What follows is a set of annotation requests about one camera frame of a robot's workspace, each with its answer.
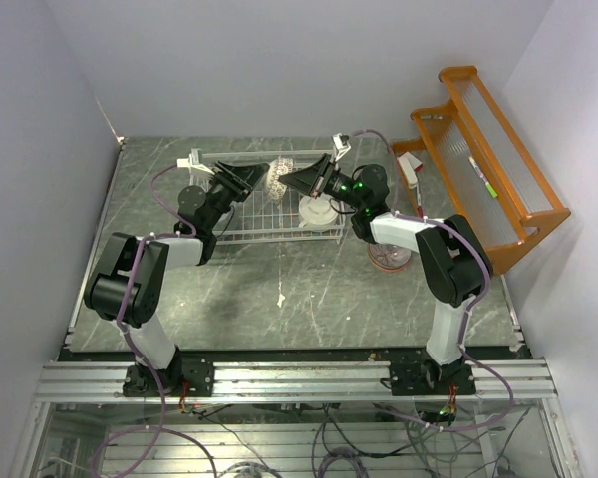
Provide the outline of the beige patterned bowl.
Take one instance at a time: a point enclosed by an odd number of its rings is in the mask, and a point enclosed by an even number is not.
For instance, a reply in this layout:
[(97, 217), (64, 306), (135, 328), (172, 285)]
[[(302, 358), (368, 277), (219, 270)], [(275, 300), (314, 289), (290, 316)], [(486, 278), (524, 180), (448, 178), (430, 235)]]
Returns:
[(279, 156), (269, 164), (267, 175), (263, 181), (263, 190), (270, 201), (278, 203), (283, 199), (287, 187), (280, 182), (279, 178), (291, 173), (293, 167), (294, 160), (290, 157)]

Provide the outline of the white wire dish rack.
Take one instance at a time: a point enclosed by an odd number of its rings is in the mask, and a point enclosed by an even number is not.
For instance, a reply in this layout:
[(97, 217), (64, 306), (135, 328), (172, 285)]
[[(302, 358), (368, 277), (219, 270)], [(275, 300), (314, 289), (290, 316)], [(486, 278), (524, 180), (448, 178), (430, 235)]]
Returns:
[[(323, 150), (295, 151), (250, 151), (206, 153), (201, 151), (201, 162), (212, 168), (218, 161), (237, 166), (264, 162), (270, 164), (279, 156), (294, 160), (293, 171), (308, 167), (316, 162), (325, 152)], [(190, 177), (191, 185), (207, 191), (210, 179)], [(334, 240), (343, 237), (346, 218), (341, 214), (343, 205), (335, 201), (330, 203), (338, 213), (334, 226), (300, 228), (298, 204), (303, 197), (300, 193), (287, 189), (283, 199), (276, 203), (270, 201), (263, 190), (263, 181), (253, 189), (248, 198), (230, 207), (214, 228), (220, 245), (272, 243), (307, 240)]]

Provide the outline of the purple striped bowl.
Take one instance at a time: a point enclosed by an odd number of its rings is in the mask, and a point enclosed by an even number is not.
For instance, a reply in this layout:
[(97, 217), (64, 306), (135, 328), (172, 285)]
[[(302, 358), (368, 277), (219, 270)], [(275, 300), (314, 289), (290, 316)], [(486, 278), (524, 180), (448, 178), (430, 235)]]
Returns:
[(403, 270), (412, 256), (410, 249), (386, 244), (369, 244), (367, 253), (372, 264), (385, 272)]

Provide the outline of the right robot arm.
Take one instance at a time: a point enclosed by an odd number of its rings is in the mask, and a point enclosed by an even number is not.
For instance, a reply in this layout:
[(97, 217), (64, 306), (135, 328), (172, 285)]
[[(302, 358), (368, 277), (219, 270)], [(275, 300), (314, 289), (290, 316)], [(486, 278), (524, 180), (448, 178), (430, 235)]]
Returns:
[(348, 176), (328, 154), (307, 168), (280, 176), (279, 182), (305, 196), (326, 194), (349, 206), (352, 229), (367, 244), (419, 255), (435, 309), (423, 357), (408, 369), (414, 383), (426, 391), (447, 391), (465, 362), (470, 312), (486, 295), (492, 276), (492, 266), (467, 219), (457, 214), (437, 220), (393, 212), (387, 204), (390, 188), (383, 166), (362, 166)]

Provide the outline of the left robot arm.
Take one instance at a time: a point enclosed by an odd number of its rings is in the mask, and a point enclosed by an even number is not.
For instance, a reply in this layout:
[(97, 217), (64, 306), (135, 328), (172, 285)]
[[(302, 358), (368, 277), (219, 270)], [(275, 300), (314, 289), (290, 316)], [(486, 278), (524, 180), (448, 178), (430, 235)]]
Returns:
[(194, 393), (210, 396), (214, 368), (204, 358), (189, 358), (164, 330), (157, 308), (167, 271), (201, 266), (211, 258), (215, 226), (244, 202), (270, 167), (222, 162), (195, 179), (177, 197), (170, 232), (143, 237), (114, 233), (89, 276), (85, 306), (114, 324), (135, 362), (126, 372), (125, 397)]

